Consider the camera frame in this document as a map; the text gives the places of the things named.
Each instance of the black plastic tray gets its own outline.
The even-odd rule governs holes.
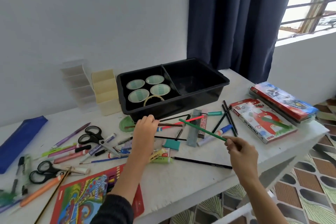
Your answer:
[[[132,103],[128,101],[128,95],[132,92],[126,88],[128,82],[135,79],[145,81],[147,77],[155,74],[162,75],[165,78],[162,83],[171,88],[167,95],[162,96],[165,101],[151,98],[147,101],[146,106],[144,106],[144,102]],[[198,59],[175,61],[117,76],[121,109],[124,114],[130,115],[134,122],[149,114],[154,115],[155,119],[163,119],[215,102],[223,87],[229,83],[228,78]],[[149,91],[152,86],[145,83],[142,88]]]

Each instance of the hand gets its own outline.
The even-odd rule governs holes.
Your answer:
[[[144,159],[146,163],[153,153],[154,135],[158,128],[159,121],[154,119],[153,115],[144,116],[135,125],[132,140],[132,156],[136,159]]]
[[[225,145],[230,154],[231,165],[240,184],[245,188],[250,183],[258,181],[258,152],[254,146],[244,139],[233,136],[223,136],[227,139]]]

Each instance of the wall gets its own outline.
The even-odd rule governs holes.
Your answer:
[[[336,33],[275,47],[268,81],[311,104],[336,95]]]
[[[76,107],[57,65],[121,73],[186,58],[188,0],[0,0],[0,125]]]

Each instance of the white table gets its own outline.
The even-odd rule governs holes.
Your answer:
[[[221,110],[222,100],[226,100],[226,102],[230,104],[249,97],[247,92],[249,86],[252,85],[250,81],[231,70],[222,70],[221,72],[230,79],[230,84],[224,87],[217,102],[206,105],[208,111]],[[98,111],[82,114],[78,109],[48,115],[46,116],[49,120],[48,123],[45,124],[23,153],[38,154],[47,151],[60,139],[66,137],[87,122],[99,126],[103,131],[104,137],[115,132],[118,135],[117,141],[122,140],[129,136],[129,133],[120,132],[118,129],[119,122],[123,117],[125,117],[125,115],[122,113],[101,116]],[[292,168],[298,159],[303,157],[328,131],[324,126],[313,121],[300,128],[298,132],[265,145],[237,116],[233,114],[232,117],[237,126],[239,136],[247,140],[250,144],[255,145],[259,152],[258,170],[260,174],[262,174],[260,180],[266,188],[272,187],[275,182]],[[207,129],[212,130],[219,119],[220,116],[209,117]],[[15,131],[19,124],[20,123],[12,124],[0,128],[0,144]],[[227,124],[228,122],[225,118],[222,127]],[[172,137],[175,136],[178,131],[179,128],[170,128],[158,134]],[[181,138],[187,138],[187,133],[188,127],[184,129]],[[75,142],[79,135],[81,135],[81,133],[73,137],[69,141],[69,144]],[[160,143],[162,143],[162,140],[157,140],[156,146],[159,147]],[[220,140],[214,140],[202,147],[196,148],[187,146],[185,142],[181,142],[179,152],[174,152],[172,155],[230,165],[229,154],[227,153],[224,143]],[[77,165],[78,162],[78,159],[69,161],[72,165]],[[87,164],[86,167],[90,167],[91,174],[94,174],[125,162],[126,159],[113,160],[110,162]],[[11,189],[17,163],[18,159],[5,174],[0,175],[0,188]],[[74,180],[76,180],[76,177],[70,177],[65,183]],[[237,176],[234,171],[228,169],[178,160],[167,165],[148,164],[141,180],[145,212],[137,218],[134,223],[157,224],[236,184],[238,184]],[[32,185],[29,190],[32,192],[38,187],[38,185]],[[2,213],[0,215],[1,223],[33,223],[48,201],[52,191],[53,189],[49,190],[10,216],[8,216],[6,212]],[[49,223],[54,202],[55,198],[44,213],[40,223]],[[240,209],[218,220],[216,223],[228,223],[232,221],[250,210],[250,206],[248,205],[249,204],[243,206],[243,204],[241,204],[242,207]]]

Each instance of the window sill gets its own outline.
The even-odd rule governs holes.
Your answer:
[[[327,35],[327,34],[334,33],[334,32],[336,32],[336,28],[332,28],[332,29],[324,30],[324,31],[319,31],[319,32],[316,32],[314,34],[299,35],[299,36],[296,36],[296,37],[291,37],[291,38],[288,38],[288,39],[279,40],[275,43],[275,46],[291,44],[291,43],[294,43],[294,42],[297,42],[297,41],[317,37],[317,36],[320,36],[320,35]]]

